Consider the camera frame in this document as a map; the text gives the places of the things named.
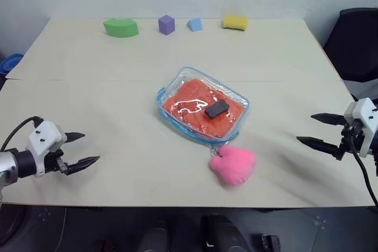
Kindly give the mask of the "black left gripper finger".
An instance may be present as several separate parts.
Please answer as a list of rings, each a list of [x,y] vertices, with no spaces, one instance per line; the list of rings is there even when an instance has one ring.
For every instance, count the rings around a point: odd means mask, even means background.
[[[79,132],[66,132],[65,135],[66,135],[66,143],[70,143],[70,142],[73,142],[75,140],[85,137],[84,133],[79,133]]]
[[[89,166],[91,166],[92,164],[94,164],[99,158],[100,156],[91,156],[91,157],[81,159],[75,164],[67,165],[67,170],[65,171],[64,174],[71,175],[76,172],[82,171],[88,168]]]

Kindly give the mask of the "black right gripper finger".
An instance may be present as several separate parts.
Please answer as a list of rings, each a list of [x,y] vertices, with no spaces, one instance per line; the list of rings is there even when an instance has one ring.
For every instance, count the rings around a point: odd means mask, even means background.
[[[305,136],[297,136],[296,139],[313,150],[324,152],[330,155],[334,155],[338,151],[338,146],[326,143],[321,139]]]
[[[339,114],[331,114],[331,113],[317,113],[311,115],[312,119],[315,119],[319,122],[329,124],[329,125],[341,125],[344,126],[346,124],[346,120],[344,116]]]

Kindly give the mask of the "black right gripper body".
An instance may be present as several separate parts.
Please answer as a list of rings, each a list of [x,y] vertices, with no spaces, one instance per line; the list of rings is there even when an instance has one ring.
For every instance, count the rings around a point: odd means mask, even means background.
[[[354,144],[354,140],[362,132],[362,127],[363,124],[360,119],[354,120],[351,124],[345,124],[341,131],[340,145],[335,153],[336,160],[341,161],[346,152],[353,154],[354,157],[358,156],[359,151]]]

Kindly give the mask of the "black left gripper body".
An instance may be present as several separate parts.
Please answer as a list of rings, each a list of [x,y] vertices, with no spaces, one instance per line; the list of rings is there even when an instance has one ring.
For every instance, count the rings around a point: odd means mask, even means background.
[[[64,152],[61,149],[62,145],[67,142],[67,136],[61,129],[58,130],[58,133],[60,136],[48,148],[48,153],[44,157],[45,173],[60,171],[62,174],[68,175],[69,166],[63,161]]]

